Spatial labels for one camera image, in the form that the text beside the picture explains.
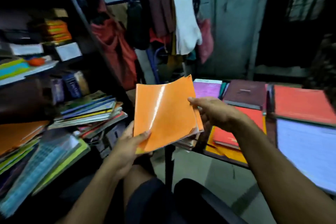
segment forearm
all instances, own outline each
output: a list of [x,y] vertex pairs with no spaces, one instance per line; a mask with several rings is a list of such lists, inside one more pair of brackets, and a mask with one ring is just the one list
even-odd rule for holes
[[246,116],[233,131],[277,223],[334,223],[336,204]]
[[103,163],[65,217],[63,224],[103,223],[118,182],[115,168]]

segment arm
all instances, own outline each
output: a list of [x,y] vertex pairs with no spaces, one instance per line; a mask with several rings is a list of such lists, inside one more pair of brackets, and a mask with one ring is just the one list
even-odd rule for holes
[[148,138],[149,133],[143,133],[137,137],[132,137],[132,135],[133,123],[128,126],[110,155],[104,160],[90,184],[65,217],[63,224],[104,222],[119,180],[131,169],[136,158],[137,146]]
[[232,132],[277,223],[334,223],[336,203],[277,150],[245,114],[218,99],[189,99],[206,122]]

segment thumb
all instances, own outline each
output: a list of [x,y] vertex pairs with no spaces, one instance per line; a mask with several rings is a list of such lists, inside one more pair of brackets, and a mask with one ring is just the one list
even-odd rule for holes
[[194,106],[202,107],[202,109],[207,109],[210,104],[206,98],[188,98],[188,101]]
[[149,138],[149,136],[151,135],[151,132],[150,131],[145,131],[143,133],[141,133],[140,135],[136,136],[136,137],[133,137],[132,138],[132,141],[135,143],[135,144],[140,144],[141,142],[145,141],[146,139]]

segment hand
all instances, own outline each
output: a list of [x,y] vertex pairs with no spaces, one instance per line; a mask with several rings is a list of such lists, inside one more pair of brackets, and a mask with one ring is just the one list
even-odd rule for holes
[[138,145],[151,134],[149,131],[146,131],[133,137],[133,128],[134,122],[132,121],[125,129],[123,135],[118,139],[118,142],[103,164],[109,168],[113,167],[118,179],[122,179],[128,174],[137,157],[135,151]]
[[245,115],[233,106],[227,105],[218,98],[188,98],[188,101],[202,108],[200,110],[204,128],[217,126],[228,132],[233,132],[236,121]]

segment person's left hand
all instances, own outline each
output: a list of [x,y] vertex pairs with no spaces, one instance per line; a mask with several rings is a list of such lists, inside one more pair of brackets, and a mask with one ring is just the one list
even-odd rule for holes
[[135,151],[138,145],[142,141],[145,141],[151,134],[149,131],[146,131],[133,137],[133,128],[134,121],[128,125],[109,156],[104,160],[104,165],[112,167],[118,179],[122,179],[128,174],[137,157]]

